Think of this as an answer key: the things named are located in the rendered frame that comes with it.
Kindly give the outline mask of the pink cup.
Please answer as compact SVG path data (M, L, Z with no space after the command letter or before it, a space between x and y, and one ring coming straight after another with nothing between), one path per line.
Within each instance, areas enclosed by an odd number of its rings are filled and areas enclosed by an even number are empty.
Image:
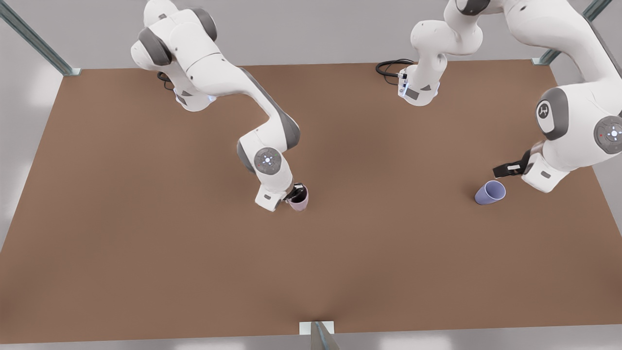
M309 202L309 192L301 182L294 184L293 190L287 195L286 202L297 212L306 209Z

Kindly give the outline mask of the purple cup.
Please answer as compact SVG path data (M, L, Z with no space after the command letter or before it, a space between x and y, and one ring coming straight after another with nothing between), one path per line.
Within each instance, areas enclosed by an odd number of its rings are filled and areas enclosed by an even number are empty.
M506 196L506 188L499 181L488 181L475 193L474 199L480 205L489 205L502 200Z

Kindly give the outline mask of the silver frame post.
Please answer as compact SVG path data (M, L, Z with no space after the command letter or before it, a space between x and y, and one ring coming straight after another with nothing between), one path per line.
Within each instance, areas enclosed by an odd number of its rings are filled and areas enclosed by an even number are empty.
M81 69L69 65L43 40L6 2L0 0L2 18L20 37L33 47L42 57L65 77L80 75Z
M298 334L311 336L310 350L340 350L333 335L334 321L307 321L298 324Z
M540 6L542 13L538 14L535 24L537 29L542 29L542 34L536 38L527 40L527 43L535 46L546 47L545 53L531 60L534 66L549 66L561 53L571 57L580 49L580 44L587 44L588 48L595 48L598 42L604 46L604 41L598 37L593 26L594 20L611 3L619 0L590 0L585 9L575 11L569 5L562 5L561 0L551 0L547 6Z

